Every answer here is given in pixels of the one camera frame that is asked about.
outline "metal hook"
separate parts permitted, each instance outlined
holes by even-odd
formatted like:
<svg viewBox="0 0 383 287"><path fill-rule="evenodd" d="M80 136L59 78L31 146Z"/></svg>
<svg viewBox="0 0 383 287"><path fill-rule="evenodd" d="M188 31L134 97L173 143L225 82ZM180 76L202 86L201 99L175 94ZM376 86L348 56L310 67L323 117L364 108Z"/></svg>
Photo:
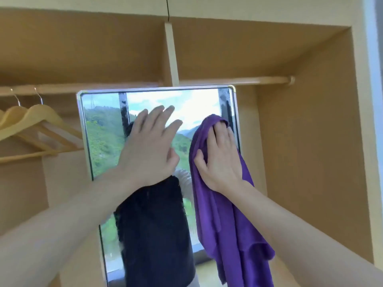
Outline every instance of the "metal hook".
<svg viewBox="0 0 383 287"><path fill-rule="evenodd" d="M40 98L40 102L41 102L41 104L43 105L43 103L42 103L42 97L41 97L41 96L39 95L39 93L37 92L36 87L35 87L35 92L36 92L36 95L39 96L39 98Z"/></svg>
<svg viewBox="0 0 383 287"><path fill-rule="evenodd" d="M18 98L15 94L13 94L13 95L14 95L15 98L17 99L17 103L19 104L19 107L21 107L19 98Z"/></svg>

